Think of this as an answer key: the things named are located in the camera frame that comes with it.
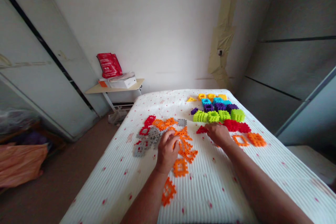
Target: wooden tabletop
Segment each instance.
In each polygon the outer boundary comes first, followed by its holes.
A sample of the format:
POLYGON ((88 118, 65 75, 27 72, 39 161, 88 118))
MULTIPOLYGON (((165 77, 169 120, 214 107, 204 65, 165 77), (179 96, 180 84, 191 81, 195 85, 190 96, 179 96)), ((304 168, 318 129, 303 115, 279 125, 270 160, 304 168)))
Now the wooden tabletop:
POLYGON ((97 84, 96 86, 94 86, 94 87, 90 88, 88 91, 86 91, 85 94, 138 90, 140 88, 140 86, 142 85, 144 80, 145 79, 137 79, 136 83, 128 89, 117 89, 117 88, 111 88, 111 87, 107 88, 107 87, 102 87, 100 84, 97 84))

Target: purple building block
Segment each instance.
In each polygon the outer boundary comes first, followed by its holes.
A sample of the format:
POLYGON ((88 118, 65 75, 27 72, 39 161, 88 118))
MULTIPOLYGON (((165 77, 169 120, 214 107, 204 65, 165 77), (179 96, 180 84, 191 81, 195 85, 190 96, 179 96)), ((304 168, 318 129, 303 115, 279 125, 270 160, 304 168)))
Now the purple building block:
POLYGON ((224 103, 215 103, 215 110, 218 112, 218 110, 225 110, 226 106, 224 103))
POLYGON ((196 114, 196 112, 199 110, 199 108, 194 108, 191 112, 190 112, 190 114, 196 114))
POLYGON ((214 111, 213 105, 212 104, 205 104, 204 105, 204 112, 208 113, 210 111, 214 111))
POLYGON ((231 114, 231 110, 233 109, 239 109, 238 106, 236 104, 228 104, 226 105, 226 111, 229 112, 231 114))

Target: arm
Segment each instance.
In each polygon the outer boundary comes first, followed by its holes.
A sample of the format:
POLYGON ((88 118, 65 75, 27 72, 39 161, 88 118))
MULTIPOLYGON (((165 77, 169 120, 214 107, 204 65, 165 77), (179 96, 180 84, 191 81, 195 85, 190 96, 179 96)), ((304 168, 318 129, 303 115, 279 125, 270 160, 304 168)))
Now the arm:
POLYGON ((157 223, 163 187, 172 169, 180 146, 174 131, 163 134, 157 152, 157 162, 147 182, 126 212, 121 223, 157 223))
POLYGON ((240 184, 262 223, 311 223, 291 198, 231 139, 228 129, 207 124, 208 136, 231 160, 240 184))

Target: beige tape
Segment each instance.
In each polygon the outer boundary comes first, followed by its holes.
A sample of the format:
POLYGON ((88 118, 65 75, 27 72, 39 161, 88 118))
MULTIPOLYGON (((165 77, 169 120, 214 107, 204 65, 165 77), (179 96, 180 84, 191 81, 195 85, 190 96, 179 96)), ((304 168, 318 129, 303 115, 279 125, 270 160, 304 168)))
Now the beige tape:
POLYGON ((218 15, 218 26, 213 29, 208 72, 213 75, 220 88, 232 90, 231 82, 225 71, 226 59, 229 55, 235 27, 232 26, 237 0, 221 0, 218 15), (221 49, 222 56, 217 55, 221 49))

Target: forearm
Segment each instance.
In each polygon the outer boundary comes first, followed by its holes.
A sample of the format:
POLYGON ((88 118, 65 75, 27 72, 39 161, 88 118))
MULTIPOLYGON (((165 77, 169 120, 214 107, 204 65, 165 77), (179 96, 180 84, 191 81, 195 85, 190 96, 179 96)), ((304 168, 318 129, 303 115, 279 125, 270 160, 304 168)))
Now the forearm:
POLYGON ((289 196, 234 142, 222 146, 263 223, 312 223, 289 196))
POLYGON ((157 223, 167 177, 154 169, 121 223, 157 223))

